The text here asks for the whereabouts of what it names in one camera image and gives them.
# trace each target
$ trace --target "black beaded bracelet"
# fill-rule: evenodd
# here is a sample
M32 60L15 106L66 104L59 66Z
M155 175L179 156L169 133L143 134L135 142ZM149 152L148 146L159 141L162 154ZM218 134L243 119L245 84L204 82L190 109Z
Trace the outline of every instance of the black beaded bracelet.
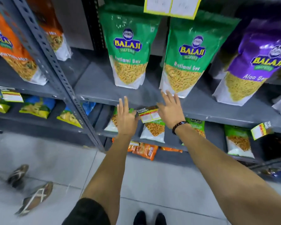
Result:
M174 126L174 128L172 129L172 133L176 135L175 129L176 129L178 126L180 126L180 125L182 125L182 124L186 124L186 123L188 123L188 122L187 122L187 121L181 121L181 122L177 123L177 124Z

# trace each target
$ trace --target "white floor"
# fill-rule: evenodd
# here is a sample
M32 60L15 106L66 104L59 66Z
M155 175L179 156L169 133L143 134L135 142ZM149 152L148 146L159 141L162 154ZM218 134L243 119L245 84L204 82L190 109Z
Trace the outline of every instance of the white floor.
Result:
M61 224L104 156L95 149L14 133L0 134L0 225ZM18 192L4 180L24 163L30 168L25 188ZM16 217L21 200L46 181L54 182L51 196L27 216ZM281 194L281 184L270 185ZM228 224L198 169L128 156L117 224L133 224L139 210L146 212L148 225L154 224L158 212L165 215L168 225Z

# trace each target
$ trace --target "orange packet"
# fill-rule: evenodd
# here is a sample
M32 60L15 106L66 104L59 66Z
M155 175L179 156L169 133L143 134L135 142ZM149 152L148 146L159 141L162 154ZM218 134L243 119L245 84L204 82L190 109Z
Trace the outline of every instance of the orange packet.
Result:
M175 151L175 152L180 152L182 153L183 150L179 150L179 149L175 149L175 148L171 148L171 147L160 147L161 150L164 150L164 151Z
M51 0L26 0L34 13L38 24L47 35L47 39L58 60L71 58L71 48L66 42L64 31L57 20Z
M139 146L139 143L131 141L129 146L128 146L128 152L133 152L137 149L137 147Z
M132 153L141 155L142 157L145 157L153 161L157 150L158 150L158 146L156 145L140 143L137 149L135 151L132 151Z
M48 80L1 14L0 56L7 61L23 80L39 85L47 83Z

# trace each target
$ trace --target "perforated metal upright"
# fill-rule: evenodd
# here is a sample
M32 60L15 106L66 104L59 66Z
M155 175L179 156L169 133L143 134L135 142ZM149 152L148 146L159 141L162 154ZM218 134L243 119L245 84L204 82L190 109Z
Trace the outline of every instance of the perforated metal upright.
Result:
M83 132L88 135L99 150L103 151L104 148L99 137L68 83L44 31L38 25L26 0L0 0L0 13L37 62L43 74L60 94L60 98L71 109L83 127Z

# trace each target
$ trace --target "purple snack bag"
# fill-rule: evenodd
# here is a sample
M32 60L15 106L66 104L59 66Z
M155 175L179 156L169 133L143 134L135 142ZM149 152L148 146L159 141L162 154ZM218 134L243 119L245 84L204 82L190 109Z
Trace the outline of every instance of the purple snack bag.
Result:
M242 106L281 68L281 22L253 19L238 52L213 95L218 102Z

